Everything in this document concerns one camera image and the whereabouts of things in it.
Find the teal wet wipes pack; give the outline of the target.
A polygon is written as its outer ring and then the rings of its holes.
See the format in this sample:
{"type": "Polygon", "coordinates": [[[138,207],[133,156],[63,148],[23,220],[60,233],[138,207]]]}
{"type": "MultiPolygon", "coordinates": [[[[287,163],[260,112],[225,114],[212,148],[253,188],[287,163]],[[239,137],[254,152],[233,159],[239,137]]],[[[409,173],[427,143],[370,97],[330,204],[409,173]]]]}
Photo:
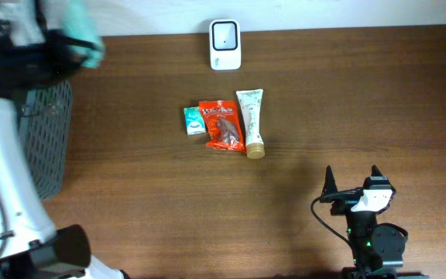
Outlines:
{"type": "Polygon", "coordinates": [[[63,30],[66,36],[92,45],[92,48],[86,46],[71,47],[81,56],[88,56],[84,66],[89,68],[99,67],[105,55],[105,45],[84,2],[81,0],[67,1],[63,20],[63,30]]]}

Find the white leaf-print cream tube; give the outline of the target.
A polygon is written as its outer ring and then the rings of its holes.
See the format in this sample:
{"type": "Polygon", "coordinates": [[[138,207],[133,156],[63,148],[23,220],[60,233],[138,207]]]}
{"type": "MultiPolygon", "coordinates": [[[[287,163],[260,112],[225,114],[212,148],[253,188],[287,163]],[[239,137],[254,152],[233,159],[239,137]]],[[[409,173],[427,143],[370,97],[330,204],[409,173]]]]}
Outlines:
{"type": "Polygon", "coordinates": [[[245,125],[246,155],[253,160],[261,159],[266,154],[264,142],[260,135],[262,94],[262,89],[236,92],[245,125]]]}

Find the red candy bag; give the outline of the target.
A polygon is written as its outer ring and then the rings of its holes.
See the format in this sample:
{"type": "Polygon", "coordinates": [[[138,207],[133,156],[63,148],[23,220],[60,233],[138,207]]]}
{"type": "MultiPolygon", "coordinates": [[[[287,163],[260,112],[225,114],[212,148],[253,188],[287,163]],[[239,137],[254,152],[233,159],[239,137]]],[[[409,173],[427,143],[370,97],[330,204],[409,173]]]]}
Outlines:
{"type": "Polygon", "coordinates": [[[206,143],[207,147],[245,152],[238,108],[234,101],[199,102],[199,111],[211,138],[206,143]]]}

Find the small teal tissue pack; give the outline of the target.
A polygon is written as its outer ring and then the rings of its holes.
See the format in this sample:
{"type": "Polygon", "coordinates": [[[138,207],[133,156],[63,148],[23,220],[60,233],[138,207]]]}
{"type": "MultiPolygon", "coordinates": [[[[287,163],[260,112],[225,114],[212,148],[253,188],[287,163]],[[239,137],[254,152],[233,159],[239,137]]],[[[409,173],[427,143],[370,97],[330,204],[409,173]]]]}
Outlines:
{"type": "Polygon", "coordinates": [[[188,136],[206,133],[204,119],[198,106],[184,108],[184,117],[188,136]]]}

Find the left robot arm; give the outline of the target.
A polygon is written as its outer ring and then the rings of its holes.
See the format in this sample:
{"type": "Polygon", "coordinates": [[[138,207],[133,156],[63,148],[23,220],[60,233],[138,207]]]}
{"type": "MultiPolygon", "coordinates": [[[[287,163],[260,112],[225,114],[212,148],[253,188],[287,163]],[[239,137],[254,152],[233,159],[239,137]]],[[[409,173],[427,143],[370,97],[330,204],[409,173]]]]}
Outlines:
{"type": "Polygon", "coordinates": [[[57,229],[46,213],[19,138],[13,95],[59,81],[83,63],[68,46],[98,45],[46,32],[46,42],[15,46],[0,25],[0,278],[127,278],[91,253],[84,229],[57,229]]]}

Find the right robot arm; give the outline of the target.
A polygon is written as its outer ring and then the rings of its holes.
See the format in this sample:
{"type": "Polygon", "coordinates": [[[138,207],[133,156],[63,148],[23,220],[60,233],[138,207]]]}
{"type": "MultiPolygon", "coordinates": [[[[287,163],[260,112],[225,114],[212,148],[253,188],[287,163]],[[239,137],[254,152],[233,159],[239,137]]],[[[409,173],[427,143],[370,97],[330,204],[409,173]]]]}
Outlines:
{"type": "Polygon", "coordinates": [[[389,178],[372,166],[361,187],[338,190],[331,167],[325,171],[321,195],[315,198],[310,210],[317,221],[344,241],[352,252],[353,267],[341,271],[343,278],[426,278],[422,273],[400,273],[408,232],[392,223],[379,223],[377,216],[389,208],[396,189],[389,178]],[[315,212],[316,203],[331,205],[332,216],[344,216],[346,235],[332,229],[315,212]]]}

